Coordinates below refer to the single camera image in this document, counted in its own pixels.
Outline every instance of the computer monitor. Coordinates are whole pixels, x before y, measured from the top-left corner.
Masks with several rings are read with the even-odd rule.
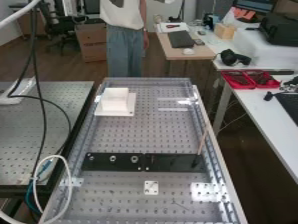
[[[99,14],[99,0],[83,0],[84,14]]]
[[[235,0],[233,6],[241,9],[248,9],[259,13],[272,11],[275,5],[273,0]]]

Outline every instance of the red object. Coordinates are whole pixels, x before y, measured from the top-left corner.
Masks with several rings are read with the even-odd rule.
[[[261,70],[244,70],[243,71],[251,81],[255,83],[255,87],[259,89],[276,89],[280,86],[280,82],[277,82],[271,75]]]
[[[222,71],[220,75],[232,89],[253,89],[255,83],[244,74],[244,72],[232,70]]]
[[[179,25],[167,25],[167,26],[166,26],[166,28],[168,28],[168,29],[170,29],[170,28],[175,28],[175,27],[179,27]]]

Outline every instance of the black device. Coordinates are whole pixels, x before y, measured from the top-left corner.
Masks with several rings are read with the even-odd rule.
[[[203,46],[204,45],[204,43],[203,43],[203,41],[200,39],[194,40],[194,42],[195,42],[195,45],[198,45],[198,46]]]
[[[235,0],[233,6],[236,8],[255,11],[256,13],[265,14],[272,11],[275,6],[273,0]]]
[[[268,43],[298,47],[298,15],[268,13],[259,30]]]
[[[212,17],[211,13],[204,13],[203,19],[202,19],[202,24],[203,26],[207,26],[210,30],[214,30],[214,22],[212,22]]]
[[[172,48],[192,48],[195,42],[191,39],[187,31],[176,31],[167,33]]]
[[[220,60],[227,66],[233,66],[236,63],[248,65],[251,62],[249,57],[240,54],[235,54],[229,49],[220,52]]]
[[[84,14],[99,14],[100,0],[83,0]]]
[[[275,94],[275,97],[298,126],[298,94],[277,93]]]

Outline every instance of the cardboard box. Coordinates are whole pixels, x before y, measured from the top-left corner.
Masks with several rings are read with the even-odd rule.
[[[224,26],[222,23],[216,23],[214,33],[220,39],[231,40],[233,37],[233,32],[233,26]]]
[[[106,60],[104,24],[82,24],[75,26],[77,40],[84,62]]]

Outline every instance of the white cable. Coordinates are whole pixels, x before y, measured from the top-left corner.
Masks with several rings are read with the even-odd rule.
[[[235,121],[237,121],[243,116],[245,115],[245,113],[243,113],[237,118],[235,118],[229,123],[226,124],[226,126],[219,130],[219,132],[229,125],[232,124]]]
[[[21,8],[18,11],[15,11],[9,17],[6,17],[2,21],[0,21],[0,29],[6,26],[10,22],[17,20],[26,12],[30,11],[30,9],[34,8],[37,3],[41,0],[33,0],[23,8]]]
[[[37,175],[38,175],[38,168],[46,160],[50,160],[53,158],[61,159],[62,162],[63,162],[63,165],[65,165],[65,169],[66,169],[66,173],[67,173],[67,199],[66,199],[65,206],[63,206],[62,210],[59,211],[59,213],[51,219],[49,219],[46,222],[43,222],[43,224],[53,223],[63,215],[63,213],[66,212],[67,206],[70,204],[70,199],[71,199],[71,176],[70,176],[70,170],[69,170],[67,162],[66,162],[65,158],[59,155],[47,156],[38,162],[38,165],[37,165],[35,170],[34,170],[34,176],[33,176],[33,178],[34,178],[33,179],[33,195],[34,195],[34,202],[35,202],[37,208],[38,208],[39,212],[42,213],[43,211],[42,211],[42,208],[39,206],[39,202],[38,202],[38,198],[37,198],[37,191],[35,191],[35,181],[37,181]]]
[[[53,223],[54,221],[57,221],[57,219],[63,215],[63,213],[66,212],[66,209],[69,207],[69,204],[70,204],[70,199],[71,199],[71,176],[70,176],[70,170],[69,170],[69,166],[67,166],[67,162],[65,160],[65,158],[59,155],[51,155],[51,156],[47,156],[45,157],[39,162],[38,162],[38,165],[35,167],[35,170],[34,170],[34,179],[33,179],[33,194],[34,194],[34,200],[35,200],[35,205],[39,209],[39,212],[42,213],[42,209],[41,209],[41,206],[39,206],[39,203],[38,203],[38,199],[37,199],[37,192],[35,192],[35,181],[37,181],[37,174],[38,174],[38,168],[39,166],[42,165],[42,163],[46,161],[46,160],[50,160],[53,158],[58,158],[62,160],[63,162],[63,165],[65,165],[65,169],[66,169],[66,173],[67,173],[67,199],[66,199],[66,202],[65,202],[65,206],[62,208],[62,210],[59,211],[59,213],[51,218],[49,219],[47,221],[42,222],[41,224],[50,224]],[[13,218],[10,218],[1,210],[0,210],[0,218],[6,221],[7,223],[10,224],[25,224],[17,220],[14,220]]]

